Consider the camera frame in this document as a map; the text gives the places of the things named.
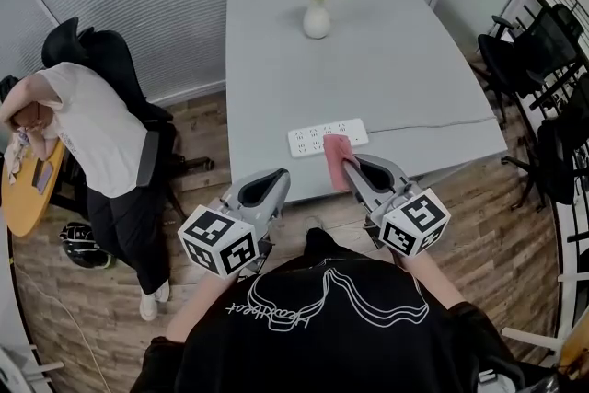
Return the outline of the black mesh office chair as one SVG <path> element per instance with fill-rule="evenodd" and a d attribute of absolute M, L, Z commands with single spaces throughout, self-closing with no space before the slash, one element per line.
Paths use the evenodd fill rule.
<path fill-rule="evenodd" d="M 499 26 L 496 34 L 478 36 L 479 52 L 486 65 L 484 80 L 497 102 L 539 91 L 548 75 L 575 63 L 578 59 L 581 23 L 563 4 L 540 10 L 529 28 L 513 40 L 502 39 L 514 25 L 494 16 Z"/>
<path fill-rule="evenodd" d="M 573 204 L 574 180 L 589 177 L 589 166 L 577 168 L 573 153 L 589 142 L 589 73 L 581 75 L 559 116 L 545 119 L 537 130 L 534 144 L 525 146 L 528 160 L 523 162 L 504 156 L 501 163 L 512 164 L 527 174 L 520 201 L 512 208 L 521 208 L 530 191 L 537 188 L 541 211 L 546 198 L 565 205 Z"/>

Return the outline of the white power strip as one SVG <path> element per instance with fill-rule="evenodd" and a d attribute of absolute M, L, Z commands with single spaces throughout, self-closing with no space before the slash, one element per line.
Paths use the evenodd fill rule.
<path fill-rule="evenodd" d="M 367 144 L 368 133 L 361 119 L 335 121 L 290 131 L 287 134 L 290 153 L 293 158 L 314 156 L 324 152 L 326 135 L 343 135 L 352 147 Z"/>

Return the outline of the person's right forearm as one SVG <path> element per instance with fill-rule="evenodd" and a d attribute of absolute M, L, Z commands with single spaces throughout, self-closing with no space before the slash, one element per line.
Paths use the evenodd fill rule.
<path fill-rule="evenodd" d="M 426 251 L 412 258 L 401 257 L 400 266 L 414 276 L 446 309 L 466 302 L 466 298 Z"/>

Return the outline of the white wooden rack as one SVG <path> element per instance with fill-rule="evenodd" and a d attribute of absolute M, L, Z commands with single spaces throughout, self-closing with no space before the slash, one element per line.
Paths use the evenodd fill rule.
<path fill-rule="evenodd" d="M 63 362 L 40 364 L 34 344 L 0 345 L 0 393 L 53 393 L 49 373 Z"/>

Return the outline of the person's black printed shirt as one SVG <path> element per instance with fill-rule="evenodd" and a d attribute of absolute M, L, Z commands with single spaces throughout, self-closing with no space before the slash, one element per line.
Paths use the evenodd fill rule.
<path fill-rule="evenodd" d="M 184 343 L 152 339 L 130 393 L 477 393 L 525 376 L 488 317 L 446 309 L 400 264 L 306 234 L 303 254 L 234 283 Z"/>

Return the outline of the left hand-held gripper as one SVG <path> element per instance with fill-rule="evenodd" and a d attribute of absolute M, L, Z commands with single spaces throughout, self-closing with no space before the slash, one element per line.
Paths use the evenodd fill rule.
<path fill-rule="evenodd" d="M 270 222 L 282 215 L 290 187 L 287 169 L 259 171 L 198 206 L 178 230 L 191 263 L 221 279 L 259 272 L 272 249 Z"/>

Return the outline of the black high-back office chair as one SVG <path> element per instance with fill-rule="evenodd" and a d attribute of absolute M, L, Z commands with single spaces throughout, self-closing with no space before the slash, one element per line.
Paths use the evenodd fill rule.
<path fill-rule="evenodd" d="M 195 168 L 209 171 L 214 161 L 208 156 L 186 159 L 173 151 L 177 129 L 173 116 L 147 101 L 139 85 L 130 50 L 121 34 L 113 30 L 96 31 L 89 27 L 78 31 L 78 18 L 72 17 L 54 28 L 41 50 L 45 67 L 61 62 L 81 64 L 95 71 L 114 89 L 129 112 L 146 128 L 137 185 L 148 186 L 160 176 L 164 181 L 167 200 L 184 220 L 187 215 L 172 190 L 170 181 L 190 173 Z"/>

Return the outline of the black helmet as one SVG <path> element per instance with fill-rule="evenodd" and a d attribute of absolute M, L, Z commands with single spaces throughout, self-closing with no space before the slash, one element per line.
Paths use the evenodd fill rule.
<path fill-rule="evenodd" d="M 59 237 L 65 256 L 81 268 L 105 270 L 115 261 L 99 247 L 92 228 L 87 224 L 70 222 L 63 227 Z"/>

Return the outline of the pink cloth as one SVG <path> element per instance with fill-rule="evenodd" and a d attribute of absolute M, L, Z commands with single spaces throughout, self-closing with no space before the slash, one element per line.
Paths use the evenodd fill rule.
<path fill-rule="evenodd" d="M 350 187 L 344 172 L 344 163 L 359 164 L 352 152 L 349 138 L 340 134 L 326 134 L 323 136 L 323 149 L 333 189 L 348 191 Z"/>

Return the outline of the white furniture frame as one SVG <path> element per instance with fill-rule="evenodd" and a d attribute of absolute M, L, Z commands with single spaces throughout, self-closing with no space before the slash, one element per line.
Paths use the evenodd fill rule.
<path fill-rule="evenodd" d="M 564 273 L 558 276 L 558 282 L 560 283 L 560 316 L 557 322 L 555 337 L 543 336 L 508 327 L 503 328 L 501 331 L 503 337 L 508 339 L 549 350 L 549 355 L 542 364 L 545 366 L 556 366 L 557 368 L 564 342 L 571 334 L 575 324 L 589 311 L 588 305 L 578 319 L 575 319 L 577 284 L 589 282 L 589 272 Z"/>

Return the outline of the purple phone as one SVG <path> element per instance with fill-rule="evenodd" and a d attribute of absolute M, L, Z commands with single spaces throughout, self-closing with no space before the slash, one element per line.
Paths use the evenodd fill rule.
<path fill-rule="evenodd" d="M 33 172 L 31 185 L 38 191 L 39 195 L 45 192 L 45 189 L 52 177 L 53 167 L 49 161 L 37 160 Z"/>

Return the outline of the round yellow wooden table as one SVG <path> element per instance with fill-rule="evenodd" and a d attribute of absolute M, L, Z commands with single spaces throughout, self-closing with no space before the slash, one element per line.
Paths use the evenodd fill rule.
<path fill-rule="evenodd" d="M 42 195 L 39 195 L 38 191 L 31 185 L 38 158 L 30 149 L 22 161 L 17 180 L 13 185 L 8 182 L 7 168 L 4 163 L 1 180 L 2 210 L 7 227 L 14 236 L 26 236 L 40 222 L 52 197 L 64 153 L 65 146 L 59 141 L 51 157 L 47 160 L 52 163 L 53 173 Z"/>

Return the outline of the person's left forearm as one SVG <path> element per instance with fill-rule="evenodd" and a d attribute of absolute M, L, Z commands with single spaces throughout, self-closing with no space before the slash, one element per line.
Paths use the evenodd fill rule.
<path fill-rule="evenodd" d="M 236 274 L 226 279 L 211 273 L 205 274 L 189 300 L 169 322 L 165 337 L 169 341 L 184 343 L 209 308 L 236 281 Z"/>

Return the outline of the crumpled beige rag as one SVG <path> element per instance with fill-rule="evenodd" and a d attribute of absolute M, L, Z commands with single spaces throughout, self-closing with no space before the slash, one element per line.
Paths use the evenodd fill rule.
<path fill-rule="evenodd" d="M 30 148 L 29 138 L 23 129 L 12 133 L 9 144 L 4 153 L 7 168 L 7 177 L 10 185 L 17 180 L 17 174 L 21 169 L 22 161 Z"/>

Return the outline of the black swivel chair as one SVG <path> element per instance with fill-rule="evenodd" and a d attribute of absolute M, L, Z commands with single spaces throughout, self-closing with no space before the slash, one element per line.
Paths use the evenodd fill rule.
<path fill-rule="evenodd" d="M 7 75 L 0 80 L 0 103 L 4 103 L 10 91 L 18 83 L 19 79 L 13 75 Z"/>

